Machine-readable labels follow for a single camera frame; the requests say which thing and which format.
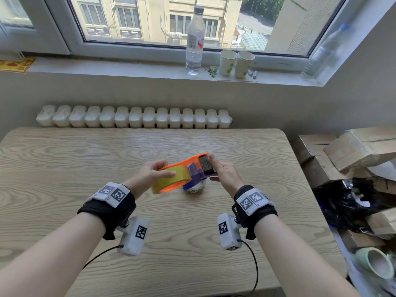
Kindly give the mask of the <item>person's left hand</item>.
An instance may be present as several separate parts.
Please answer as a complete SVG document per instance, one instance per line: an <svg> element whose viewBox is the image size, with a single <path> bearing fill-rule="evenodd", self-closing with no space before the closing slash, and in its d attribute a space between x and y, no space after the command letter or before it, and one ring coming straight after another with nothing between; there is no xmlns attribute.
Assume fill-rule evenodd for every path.
<svg viewBox="0 0 396 297"><path fill-rule="evenodd" d="M137 200L158 180L154 179L154 171L160 171L165 166L167 166L167 161L164 159L148 161L132 177L121 184L126 186Z"/></svg>

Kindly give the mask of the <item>yellow tape roll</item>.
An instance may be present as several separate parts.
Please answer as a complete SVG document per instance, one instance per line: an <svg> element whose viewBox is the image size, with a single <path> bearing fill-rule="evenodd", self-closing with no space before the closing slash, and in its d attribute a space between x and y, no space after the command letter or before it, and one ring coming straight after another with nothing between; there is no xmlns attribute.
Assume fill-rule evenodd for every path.
<svg viewBox="0 0 396 297"><path fill-rule="evenodd" d="M161 169L165 171L174 171L176 174L172 178L159 179L151 187L153 194L166 193L171 190L182 187L192 180L191 174L186 165L169 165Z"/></svg>

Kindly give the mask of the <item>orange tape dispenser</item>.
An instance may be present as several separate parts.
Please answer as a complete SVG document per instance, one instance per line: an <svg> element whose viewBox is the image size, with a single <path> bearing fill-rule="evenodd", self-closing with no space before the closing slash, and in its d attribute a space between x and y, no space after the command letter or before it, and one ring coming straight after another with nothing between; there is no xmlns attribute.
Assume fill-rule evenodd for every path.
<svg viewBox="0 0 396 297"><path fill-rule="evenodd" d="M192 180L189 183L185 184L187 185L187 187L184 187L185 185L180 187L182 189L183 187L185 189L186 188L188 189L189 187L194 186L196 183L199 183L204 179L217 175L217 172L212 168L210 164L208 153L194 155L189 159L175 163L175 165L181 165L181 164L187 166L192 177Z"/></svg>

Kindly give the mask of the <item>person's right forearm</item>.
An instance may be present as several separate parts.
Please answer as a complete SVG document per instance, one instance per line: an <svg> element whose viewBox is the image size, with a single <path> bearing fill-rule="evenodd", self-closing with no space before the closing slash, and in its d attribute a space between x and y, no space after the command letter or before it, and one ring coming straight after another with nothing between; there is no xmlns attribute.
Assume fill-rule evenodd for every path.
<svg viewBox="0 0 396 297"><path fill-rule="evenodd" d="M361 297L277 215L262 218L254 232L287 297Z"/></svg>

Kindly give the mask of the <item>white marker tag block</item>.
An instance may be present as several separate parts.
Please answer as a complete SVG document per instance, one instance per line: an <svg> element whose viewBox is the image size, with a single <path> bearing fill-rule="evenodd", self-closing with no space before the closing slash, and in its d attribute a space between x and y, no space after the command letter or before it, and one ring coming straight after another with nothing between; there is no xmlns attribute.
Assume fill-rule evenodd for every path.
<svg viewBox="0 0 396 297"><path fill-rule="evenodd" d="M97 192L91 195L86 202L91 200L103 201L112 208L117 208L124 198L130 193L130 190L118 183L108 182L105 186L100 188Z"/></svg>
<svg viewBox="0 0 396 297"><path fill-rule="evenodd" d="M275 204L263 192L256 188L242 193L242 195L236 199L236 209L238 213L248 217L267 205L275 208Z"/></svg>

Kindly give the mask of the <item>white radiator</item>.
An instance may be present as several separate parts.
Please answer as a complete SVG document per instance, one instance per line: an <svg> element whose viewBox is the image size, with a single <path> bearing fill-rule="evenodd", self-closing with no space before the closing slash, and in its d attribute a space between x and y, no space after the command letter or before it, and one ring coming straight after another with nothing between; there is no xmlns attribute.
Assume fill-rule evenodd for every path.
<svg viewBox="0 0 396 297"><path fill-rule="evenodd" d="M36 121L42 127L228 129L233 118L225 109L44 105Z"/></svg>

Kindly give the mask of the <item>wooden table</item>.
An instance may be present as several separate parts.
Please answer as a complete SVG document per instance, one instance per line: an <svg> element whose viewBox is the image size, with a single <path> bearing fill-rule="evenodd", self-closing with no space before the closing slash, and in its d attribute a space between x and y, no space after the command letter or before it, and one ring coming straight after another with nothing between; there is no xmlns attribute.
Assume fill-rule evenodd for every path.
<svg viewBox="0 0 396 297"><path fill-rule="evenodd" d="M77 213L107 182L121 183L146 161L176 163L210 152L235 164L280 218L342 277L346 263L313 192L279 129L18 128L0 143L0 269ZM233 200L208 180L137 200L133 216L150 220L142 253L110 251L93 261L70 297L197 297L253 289L250 251L220 246L216 218Z"/></svg>

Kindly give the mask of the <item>white paper cup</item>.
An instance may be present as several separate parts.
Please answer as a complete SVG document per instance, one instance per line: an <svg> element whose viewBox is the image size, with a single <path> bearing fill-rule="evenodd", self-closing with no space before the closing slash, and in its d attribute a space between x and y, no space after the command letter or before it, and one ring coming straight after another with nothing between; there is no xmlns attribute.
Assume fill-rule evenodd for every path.
<svg viewBox="0 0 396 297"><path fill-rule="evenodd" d="M219 73L223 76L230 76L236 58L237 53L233 50L222 50L220 52Z"/></svg>
<svg viewBox="0 0 396 297"><path fill-rule="evenodd" d="M253 63L255 55L249 51L240 51L237 54L236 65L235 65L235 78L245 79L250 69L250 65Z"/></svg>

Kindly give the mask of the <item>black plastic bag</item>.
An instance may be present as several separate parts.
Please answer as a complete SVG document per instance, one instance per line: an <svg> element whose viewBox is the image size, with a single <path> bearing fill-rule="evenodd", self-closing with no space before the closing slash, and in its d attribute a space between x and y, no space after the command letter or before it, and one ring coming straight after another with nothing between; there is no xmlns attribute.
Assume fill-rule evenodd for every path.
<svg viewBox="0 0 396 297"><path fill-rule="evenodd" d="M371 179L337 180L312 191L327 223L354 233L373 235L365 218L392 207Z"/></svg>

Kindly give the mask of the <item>clear plastic bottle grey cap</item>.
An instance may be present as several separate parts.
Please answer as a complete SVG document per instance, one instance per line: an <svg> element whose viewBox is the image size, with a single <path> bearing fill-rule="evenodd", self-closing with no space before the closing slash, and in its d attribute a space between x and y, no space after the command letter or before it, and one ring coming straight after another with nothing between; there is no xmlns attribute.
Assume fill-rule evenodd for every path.
<svg viewBox="0 0 396 297"><path fill-rule="evenodd" d="M204 8L194 6L194 14L187 28L186 63L189 75L196 75L202 63L202 53L205 39Z"/></svg>

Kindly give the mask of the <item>clear plastic bottle blue cap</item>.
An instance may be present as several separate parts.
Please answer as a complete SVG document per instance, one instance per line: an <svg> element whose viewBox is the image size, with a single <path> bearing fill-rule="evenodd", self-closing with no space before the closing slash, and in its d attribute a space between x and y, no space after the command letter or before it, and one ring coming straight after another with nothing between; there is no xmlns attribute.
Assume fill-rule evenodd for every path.
<svg viewBox="0 0 396 297"><path fill-rule="evenodd" d="M301 77L303 79L311 81L318 78L336 54L349 28L349 24L341 24L339 29L324 39L302 70Z"/></svg>

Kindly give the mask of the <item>white paper sheet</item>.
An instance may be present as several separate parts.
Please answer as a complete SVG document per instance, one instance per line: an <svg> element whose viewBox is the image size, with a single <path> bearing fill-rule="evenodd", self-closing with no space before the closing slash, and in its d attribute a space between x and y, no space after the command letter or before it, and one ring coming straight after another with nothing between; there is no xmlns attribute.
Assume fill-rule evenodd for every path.
<svg viewBox="0 0 396 297"><path fill-rule="evenodd" d="M396 158L377 166L368 167L368 170L376 177L396 182Z"/></svg>

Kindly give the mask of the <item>small cardboard box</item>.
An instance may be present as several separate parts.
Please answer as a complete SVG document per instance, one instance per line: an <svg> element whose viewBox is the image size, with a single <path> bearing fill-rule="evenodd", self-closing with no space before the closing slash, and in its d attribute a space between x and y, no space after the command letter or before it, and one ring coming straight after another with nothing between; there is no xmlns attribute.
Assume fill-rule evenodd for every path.
<svg viewBox="0 0 396 297"><path fill-rule="evenodd" d="M396 207L369 215L365 220L377 236L396 235Z"/></svg>

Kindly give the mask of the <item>pale green tape roll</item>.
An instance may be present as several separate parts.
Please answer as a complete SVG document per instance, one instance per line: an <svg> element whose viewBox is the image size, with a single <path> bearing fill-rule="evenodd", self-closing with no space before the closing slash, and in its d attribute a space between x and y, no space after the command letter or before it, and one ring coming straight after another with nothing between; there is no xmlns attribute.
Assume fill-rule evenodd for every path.
<svg viewBox="0 0 396 297"><path fill-rule="evenodd" d="M394 276L394 267L388 255L374 247L365 247L352 255L354 266L376 278L389 280Z"/></svg>

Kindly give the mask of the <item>yellow printed paper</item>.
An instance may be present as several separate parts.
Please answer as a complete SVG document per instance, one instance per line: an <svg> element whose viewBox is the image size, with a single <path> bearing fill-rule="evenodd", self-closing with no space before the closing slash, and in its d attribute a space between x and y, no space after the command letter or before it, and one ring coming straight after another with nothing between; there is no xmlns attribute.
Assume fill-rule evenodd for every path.
<svg viewBox="0 0 396 297"><path fill-rule="evenodd" d="M34 62L35 58L25 58L17 61L0 60L0 71L25 73Z"/></svg>

